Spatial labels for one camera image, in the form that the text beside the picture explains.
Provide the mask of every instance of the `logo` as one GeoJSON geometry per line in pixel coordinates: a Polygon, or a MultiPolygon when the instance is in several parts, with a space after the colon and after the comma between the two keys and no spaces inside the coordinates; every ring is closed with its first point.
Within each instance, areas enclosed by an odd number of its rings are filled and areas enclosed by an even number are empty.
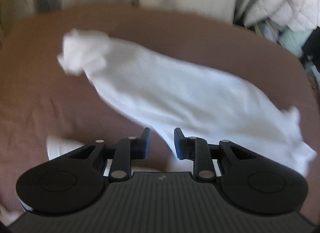
{"type": "Polygon", "coordinates": [[[158,177],[158,179],[162,180],[162,181],[164,181],[166,178],[167,178],[167,176],[165,176],[165,175],[161,175],[161,176],[158,177]]]}

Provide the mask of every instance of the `bed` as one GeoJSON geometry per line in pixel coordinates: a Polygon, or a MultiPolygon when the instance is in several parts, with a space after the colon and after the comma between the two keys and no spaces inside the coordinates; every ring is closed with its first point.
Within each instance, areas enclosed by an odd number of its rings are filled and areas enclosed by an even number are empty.
{"type": "MultiPolygon", "coordinates": [[[[306,143],[320,151],[319,107],[300,62],[254,33],[200,16],[99,5],[25,19],[0,49],[0,203],[21,210],[15,183],[26,170],[48,160],[48,135],[89,143],[115,143],[143,127],[109,108],[85,76],[67,76],[56,55],[72,28],[94,29],[134,41],[159,53],[220,69],[261,89],[279,109],[296,106],[306,143]]],[[[167,170],[173,153],[152,134],[147,161],[136,166],[167,170]]],[[[319,222],[320,161],[310,166],[309,195],[301,210],[319,222]]]]}

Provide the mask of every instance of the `white quilted jacket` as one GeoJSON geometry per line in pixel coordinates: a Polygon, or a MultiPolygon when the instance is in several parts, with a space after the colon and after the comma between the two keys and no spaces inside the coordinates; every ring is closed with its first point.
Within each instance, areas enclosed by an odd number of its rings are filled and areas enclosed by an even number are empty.
{"type": "Polygon", "coordinates": [[[257,0],[244,25],[249,27],[268,17],[293,31],[316,29],[320,26],[320,0],[257,0]]]}

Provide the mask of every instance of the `ribbed black surface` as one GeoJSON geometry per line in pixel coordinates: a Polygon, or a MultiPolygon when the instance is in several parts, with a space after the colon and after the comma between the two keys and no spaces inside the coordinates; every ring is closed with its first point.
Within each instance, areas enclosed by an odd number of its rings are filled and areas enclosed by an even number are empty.
{"type": "Polygon", "coordinates": [[[189,173],[136,172],[112,183],[91,207],[63,217],[27,213],[10,226],[14,233],[301,233],[314,226],[297,213],[261,217],[229,205],[215,186],[189,173]]]}

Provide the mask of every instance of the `white towel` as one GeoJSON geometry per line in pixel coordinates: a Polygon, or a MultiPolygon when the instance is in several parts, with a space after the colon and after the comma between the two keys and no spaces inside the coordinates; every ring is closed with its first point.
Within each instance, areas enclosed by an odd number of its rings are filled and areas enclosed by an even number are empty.
{"type": "Polygon", "coordinates": [[[67,33],[58,60],[67,73],[84,71],[109,106],[155,129],[172,151],[180,127],[185,136],[214,144],[228,139],[304,176],[316,155],[302,140],[295,107],[278,110],[257,87],[229,73],[97,31],[67,33]]]}
{"type": "Polygon", "coordinates": [[[0,204],[0,221],[6,227],[14,223],[18,218],[22,216],[21,211],[8,211],[4,206],[0,204]]]}

